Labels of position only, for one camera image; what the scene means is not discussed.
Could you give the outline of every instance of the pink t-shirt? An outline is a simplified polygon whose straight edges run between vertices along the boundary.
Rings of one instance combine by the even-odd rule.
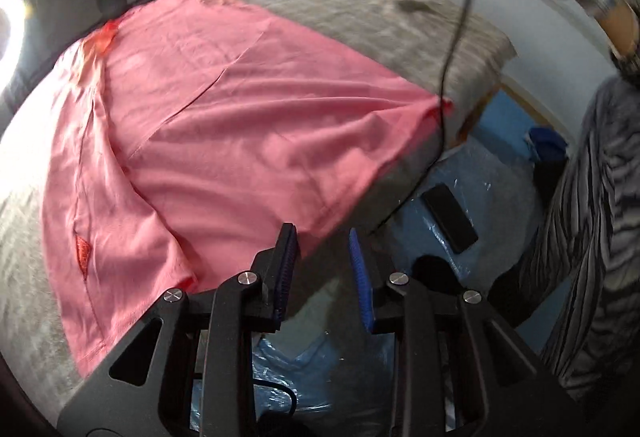
[[[56,129],[44,255],[88,375],[171,287],[246,270],[296,225],[303,255],[418,135],[437,98],[239,0],[157,0],[72,46],[43,84]]]

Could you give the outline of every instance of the smartphone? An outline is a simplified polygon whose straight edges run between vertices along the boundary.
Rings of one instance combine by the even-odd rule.
[[[420,198],[433,215],[438,227],[449,242],[452,251],[459,255],[478,241],[478,234],[465,212],[446,184],[437,184],[425,191]]]

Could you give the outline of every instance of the orange tag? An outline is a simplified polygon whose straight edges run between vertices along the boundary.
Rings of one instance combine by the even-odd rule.
[[[88,272],[89,255],[91,255],[91,244],[76,235],[76,258],[78,258],[78,265],[85,280]]]

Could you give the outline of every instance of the zebra print fabric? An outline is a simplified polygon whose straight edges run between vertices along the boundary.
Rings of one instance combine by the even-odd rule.
[[[638,351],[640,90],[615,79],[597,92],[546,223],[518,266],[520,291],[535,305],[575,273],[542,359],[593,412]]]

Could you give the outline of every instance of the gray blanket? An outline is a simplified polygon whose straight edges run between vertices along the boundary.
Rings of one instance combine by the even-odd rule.
[[[246,1],[334,38],[433,92],[459,13],[446,0]],[[472,17],[447,86],[447,96],[457,109],[450,130],[456,130],[494,86],[500,68],[513,54],[504,34]],[[42,132],[51,123],[49,96],[39,86],[0,142],[0,354],[34,405],[55,424],[81,377],[69,353],[42,258],[40,203],[50,143]],[[437,144],[432,137],[380,178],[345,221],[345,228],[372,226],[383,218],[434,157]],[[293,283],[292,314],[337,276],[348,287],[343,242],[344,230],[339,229],[300,266]],[[351,300],[340,304],[340,309],[353,307]],[[341,327],[337,333],[349,333],[354,341],[359,329],[353,319],[334,312],[332,319]]]

